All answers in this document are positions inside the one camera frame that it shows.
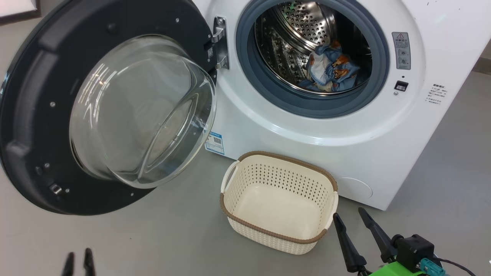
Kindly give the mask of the white panel dark frame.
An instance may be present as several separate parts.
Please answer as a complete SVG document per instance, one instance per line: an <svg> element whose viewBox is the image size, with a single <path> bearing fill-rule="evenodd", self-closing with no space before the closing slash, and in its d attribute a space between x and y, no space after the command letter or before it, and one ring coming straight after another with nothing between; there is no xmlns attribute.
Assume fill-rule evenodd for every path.
<svg viewBox="0 0 491 276"><path fill-rule="evenodd" d="M0 26L40 17L40 0L0 0Z"/></svg>

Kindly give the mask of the round white filter cover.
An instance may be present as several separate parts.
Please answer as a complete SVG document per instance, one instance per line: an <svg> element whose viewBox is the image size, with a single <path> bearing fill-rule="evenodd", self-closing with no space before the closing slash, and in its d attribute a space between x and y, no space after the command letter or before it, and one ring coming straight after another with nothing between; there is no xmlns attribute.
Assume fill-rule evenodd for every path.
<svg viewBox="0 0 491 276"><path fill-rule="evenodd" d="M373 195L373 190L364 182L351 178L339 177L336 179L338 194L340 196L358 201L369 199Z"/></svg>

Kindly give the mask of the cream perforated laundry basket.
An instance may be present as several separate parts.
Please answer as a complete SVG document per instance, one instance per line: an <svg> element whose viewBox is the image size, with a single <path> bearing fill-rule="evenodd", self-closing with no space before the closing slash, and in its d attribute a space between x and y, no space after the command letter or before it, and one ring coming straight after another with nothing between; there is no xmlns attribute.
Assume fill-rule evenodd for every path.
<svg viewBox="0 0 491 276"><path fill-rule="evenodd" d="M339 201L326 170L264 151L240 156L227 169L220 205L240 235L292 255L304 255L324 237Z"/></svg>

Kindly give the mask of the grey rubber door gasket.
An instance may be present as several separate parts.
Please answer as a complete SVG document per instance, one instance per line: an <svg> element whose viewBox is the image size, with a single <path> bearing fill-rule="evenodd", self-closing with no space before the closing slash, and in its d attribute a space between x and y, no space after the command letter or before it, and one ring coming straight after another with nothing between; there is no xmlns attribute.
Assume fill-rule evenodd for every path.
<svg viewBox="0 0 491 276"><path fill-rule="evenodd" d="M379 22L357 0L301 0L327 5L350 19L363 33L372 54L372 73L365 85L339 95L304 93L279 80L262 60L254 37L256 20L269 8L295 0L251 0L236 29L236 51L252 86L269 102L287 112L307 118L336 118L368 105L381 92L390 69L387 39Z"/></svg>

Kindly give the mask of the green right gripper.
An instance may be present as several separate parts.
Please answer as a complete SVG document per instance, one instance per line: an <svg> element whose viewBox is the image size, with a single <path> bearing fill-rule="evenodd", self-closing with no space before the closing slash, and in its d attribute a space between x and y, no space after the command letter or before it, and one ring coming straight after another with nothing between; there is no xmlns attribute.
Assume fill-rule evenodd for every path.
<svg viewBox="0 0 491 276"><path fill-rule="evenodd" d="M358 213L367 229L372 233L375 242L381 252L381 259L386 264L377 271L374 271L368 276L419 276L423 275L422 271L415 273L411 272L403 265L395 262L395 256L397 254L396 248L392 245L391 239L380 227L380 225L369 215L369 213L363 207L358 208ZM353 245L349 238L346 226L338 213L333 214L333 222L336 228L337 237L342 250L343 259L345 262L346 270L349 273L367 274L366 269L367 262L363 256L361 256Z"/></svg>

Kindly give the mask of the grey warning label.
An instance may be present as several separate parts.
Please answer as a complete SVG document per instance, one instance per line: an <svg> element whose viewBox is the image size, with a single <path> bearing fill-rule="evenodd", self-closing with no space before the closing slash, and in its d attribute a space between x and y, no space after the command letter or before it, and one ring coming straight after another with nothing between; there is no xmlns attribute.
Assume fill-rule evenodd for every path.
<svg viewBox="0 0 491 276"><path fill-rule="evenodd" d="M395 48L396 68L410 70L412 67L410 39L408 33L394 32L392 38Z"/></svg>

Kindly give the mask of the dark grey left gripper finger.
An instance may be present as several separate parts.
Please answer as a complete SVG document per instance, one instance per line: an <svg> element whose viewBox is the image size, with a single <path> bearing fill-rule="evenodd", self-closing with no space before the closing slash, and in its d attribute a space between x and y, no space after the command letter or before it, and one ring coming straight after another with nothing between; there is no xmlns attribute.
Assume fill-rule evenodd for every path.
<svg viewBox="0 0 491 276"><path fill-rule="evenodd" d="M75 269L75 253L68 253L61 276L73 276Z"/></svg>
<svg viewBox="0 0 491 276"><path fill-rule="evenodd" d="M96 276L94 256L91 248L86 248L84 252L84 270L84 276Z"/></svg>

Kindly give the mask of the white washing machine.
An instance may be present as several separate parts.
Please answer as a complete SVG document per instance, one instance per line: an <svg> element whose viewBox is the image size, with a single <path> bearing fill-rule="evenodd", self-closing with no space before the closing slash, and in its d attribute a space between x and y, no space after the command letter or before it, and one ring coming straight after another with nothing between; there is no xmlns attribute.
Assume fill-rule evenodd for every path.
<svg viewBox="0 0 491 276"><path fill-rule="evenodd" d="M249 82L236 51L236 29L252 0L193 0L209 26L227 22L230 69L220 69L212 132L225 157L266 151L301 159L335 178L366 183L360 203L385 210L491 40L491 0L357 0L379 22L390 54L375 99L349 115L307 118L265 99ZM411 69L396 68L392 33L408 33ZM397 81L407 82L405 92Z"/></svg>

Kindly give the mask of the blue energy label sticker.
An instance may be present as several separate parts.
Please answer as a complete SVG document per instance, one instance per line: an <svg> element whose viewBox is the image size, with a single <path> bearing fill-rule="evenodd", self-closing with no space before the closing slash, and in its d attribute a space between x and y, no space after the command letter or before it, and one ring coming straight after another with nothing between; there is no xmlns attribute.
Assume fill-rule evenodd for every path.
<svg viewBox="0 0 491 276"><path fill-rule="evenodd" d="M211 131L205 142L205 149L219 155L225 155L222 135Z"/></svg>

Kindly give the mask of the steel washing drum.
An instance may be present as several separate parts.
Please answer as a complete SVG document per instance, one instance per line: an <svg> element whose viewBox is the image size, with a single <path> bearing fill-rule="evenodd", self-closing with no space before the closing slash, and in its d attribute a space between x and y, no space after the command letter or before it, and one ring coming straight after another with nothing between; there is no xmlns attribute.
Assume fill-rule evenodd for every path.
<svg viewBox="0 0 491 276"><path fill-rule="evenodd" d="M268 70L304 93L319 96L347 93L365 85L372 73L372 54L363 33L341 12L319 2L295 0L269 8L256 20L254 37ZM300 87L299 83L306 78L309 54L317 46L334 41L360 67L353 88L326 93Z"/></svg>

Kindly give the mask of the blue bear print clothes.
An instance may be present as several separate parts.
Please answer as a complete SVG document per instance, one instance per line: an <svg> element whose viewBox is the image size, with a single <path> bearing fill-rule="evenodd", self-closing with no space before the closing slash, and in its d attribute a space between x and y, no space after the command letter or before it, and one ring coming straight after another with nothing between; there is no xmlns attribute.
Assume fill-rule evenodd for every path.
<svg viewBox="0 0 491 276"><path fill-rule="evenodd" d="M334 41L317 46L309 54L306 78L299 85L317 92L343 92L353 88L359 69L349 55L342 52L341 44Z"/></svg>

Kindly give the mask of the black washing machine door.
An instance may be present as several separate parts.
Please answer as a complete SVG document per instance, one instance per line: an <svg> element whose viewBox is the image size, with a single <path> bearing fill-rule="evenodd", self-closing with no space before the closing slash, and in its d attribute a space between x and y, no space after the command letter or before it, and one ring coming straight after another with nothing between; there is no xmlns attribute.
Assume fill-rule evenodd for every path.
<svg viewBox="0 0 491 276"><path fill-rule="evenodd" d="M63 215L100 215L151 189L90 176L69 142L76 93L111 49L140 35L175 39L207 73L211 30L193 0L63 0L35 26L9 66L0 96L0 161L18 192Z"/></svg>

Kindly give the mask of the metal door hinge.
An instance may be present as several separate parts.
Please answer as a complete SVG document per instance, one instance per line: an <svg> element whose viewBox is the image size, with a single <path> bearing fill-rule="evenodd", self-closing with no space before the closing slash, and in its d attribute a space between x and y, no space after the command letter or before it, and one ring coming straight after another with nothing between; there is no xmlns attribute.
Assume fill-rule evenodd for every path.
<svg viewBox="0 0 491 276"><path fill-rule="evenodd" d="M215 17L211 42L214 47L217 69L230 69L227 22L224 17Z"/></svg>

